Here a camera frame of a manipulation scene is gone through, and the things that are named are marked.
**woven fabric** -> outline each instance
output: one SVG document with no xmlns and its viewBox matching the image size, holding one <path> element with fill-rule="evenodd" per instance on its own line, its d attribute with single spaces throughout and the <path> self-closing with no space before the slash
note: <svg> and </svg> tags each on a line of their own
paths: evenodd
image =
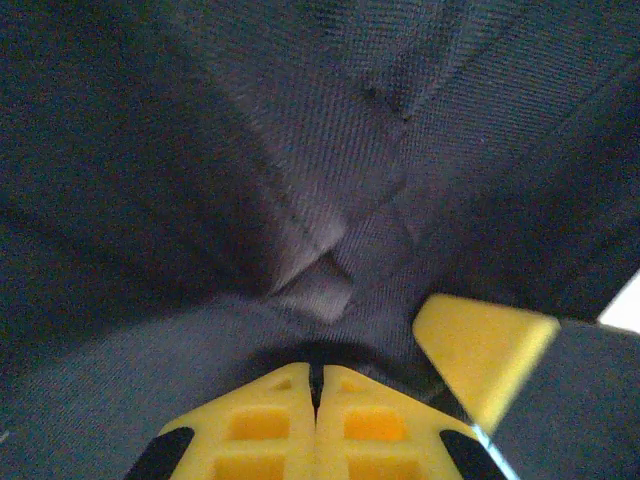
<svg viewBox="0 0 640 480">
<path fill-rule="evenodd" d="M 1 8 L 3 478 L 293 361 L 463 417 L 431 292 L 588 320 L 640 262 L 637 2 Z"/>
</svg>

